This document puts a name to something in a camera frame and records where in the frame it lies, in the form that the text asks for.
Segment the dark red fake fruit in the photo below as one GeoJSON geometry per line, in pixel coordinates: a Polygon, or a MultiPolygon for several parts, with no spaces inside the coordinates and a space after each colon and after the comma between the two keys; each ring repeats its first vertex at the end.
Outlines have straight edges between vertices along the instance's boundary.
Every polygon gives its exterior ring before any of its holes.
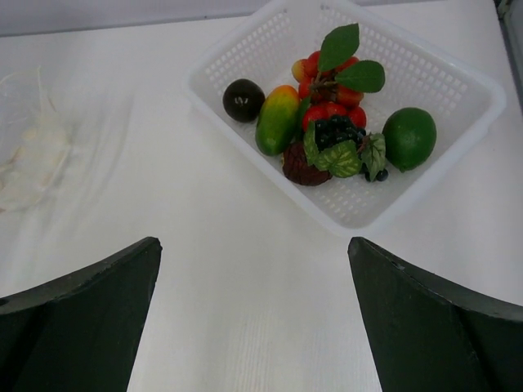
{"type": "Polygon", "coordinates": [[[293,142],[283,152],[282,162],[284,176],[298,185],[317,186],[333,177],[329,171],[321,171],[316,166],[308,164],[301,141],[293,142]]]}

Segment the fake strawberry bunch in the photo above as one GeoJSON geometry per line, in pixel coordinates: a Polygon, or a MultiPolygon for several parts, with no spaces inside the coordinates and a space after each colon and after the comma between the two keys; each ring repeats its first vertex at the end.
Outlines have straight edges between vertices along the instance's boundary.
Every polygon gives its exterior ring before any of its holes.
{"type": "Polygon", "coordinates": [[[291,74],[298,82],[298,95],[312,103],[333,102],[353,109],[369,93],[380,92],[386,82],[384,66],[376,60],[362,60],[360,25],[345,24],[329,32],[307,58],[296,60],[291,74]]]}

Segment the dark fake grape bunch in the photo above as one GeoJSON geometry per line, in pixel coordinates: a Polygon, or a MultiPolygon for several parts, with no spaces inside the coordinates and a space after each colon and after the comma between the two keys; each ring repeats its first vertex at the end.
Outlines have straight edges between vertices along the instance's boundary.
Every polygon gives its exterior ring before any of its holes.
{"type": "Polygon", "coordinates": [[[384,136],[367,134],[348,118],[310,120],[303,142],[308,164],[334,177],[363,174],[367,181],[373,182],[388,176],[384,136]]]}

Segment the clear zip top bag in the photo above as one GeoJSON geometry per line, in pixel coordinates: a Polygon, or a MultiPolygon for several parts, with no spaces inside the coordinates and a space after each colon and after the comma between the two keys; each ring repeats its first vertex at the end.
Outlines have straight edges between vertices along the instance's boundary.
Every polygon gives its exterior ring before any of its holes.
{"type": "Polygon", "coordinates": [[[66,126],[42,85],[40,68],[1,79],[1,211],[32,207],[47,195],[72,149],[66,126]]]}

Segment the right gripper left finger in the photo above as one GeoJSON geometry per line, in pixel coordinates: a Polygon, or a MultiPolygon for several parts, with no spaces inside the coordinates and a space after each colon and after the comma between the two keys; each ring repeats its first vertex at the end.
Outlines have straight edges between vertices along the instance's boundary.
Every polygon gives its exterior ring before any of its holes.
{"type": "Polygon", "coordinates": [[[159,275],[147,237],[1,299],[3,391],[125,391],[159,275]]]}

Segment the white plastic basket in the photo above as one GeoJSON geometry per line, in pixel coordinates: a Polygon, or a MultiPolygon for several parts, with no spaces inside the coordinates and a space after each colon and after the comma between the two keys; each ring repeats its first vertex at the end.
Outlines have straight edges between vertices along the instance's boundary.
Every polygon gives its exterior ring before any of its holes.
{"type": "Polygon", "coordinates": [[[506,105],[491,78],[348,1],[273,1],[186,76],[193,104],[321,225],[381,228],[506,105]]]}

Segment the green fake lime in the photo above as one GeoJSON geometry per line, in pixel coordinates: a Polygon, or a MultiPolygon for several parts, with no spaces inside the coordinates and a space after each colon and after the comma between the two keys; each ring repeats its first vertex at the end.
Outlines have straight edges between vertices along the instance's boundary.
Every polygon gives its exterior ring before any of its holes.
{"type": "Polygon", "coordinates": [[[255,141],[267,156],[283,153],[291,143],[297,126],[300,98],[291,85],[276,87],[266,98],[258,116],[255,141]]]}
{"type": "Polygon", "coordinates": [[[385,122],[382,134],[386,158],[400,172],[409,172],[425,163],[436,145],[437,130],[433,117],[425,110],[405,107],[385,122]]]}

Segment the right frame post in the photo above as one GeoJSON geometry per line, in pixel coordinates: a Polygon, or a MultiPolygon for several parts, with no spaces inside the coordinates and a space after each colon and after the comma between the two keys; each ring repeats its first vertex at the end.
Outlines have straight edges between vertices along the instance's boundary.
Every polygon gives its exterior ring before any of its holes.
{"type": "Polygon", "coordinates": [[[496,0],[494,4],[522,105],[522,0],[496,0]]]}

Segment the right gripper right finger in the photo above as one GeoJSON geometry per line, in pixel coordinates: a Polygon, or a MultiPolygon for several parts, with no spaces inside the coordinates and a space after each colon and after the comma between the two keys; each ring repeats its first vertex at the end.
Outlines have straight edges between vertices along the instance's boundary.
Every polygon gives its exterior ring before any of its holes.
{"type": "Polygon", "coordinates": [[[475,292],[363,237],[348,245],[384,391],[520,391],[522,308],[475,292]]]}

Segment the dark purple fake plum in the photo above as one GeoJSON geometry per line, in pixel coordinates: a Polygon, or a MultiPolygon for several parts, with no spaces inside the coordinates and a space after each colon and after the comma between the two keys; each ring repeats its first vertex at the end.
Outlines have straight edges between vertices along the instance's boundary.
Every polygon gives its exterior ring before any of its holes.
{"type": "Polygon", "coordinates": [[[263,90],[255,82],[246,78],[233,81],[222,96],[224,110],[240,123],[253,122],[265,100],[263,90]]]}

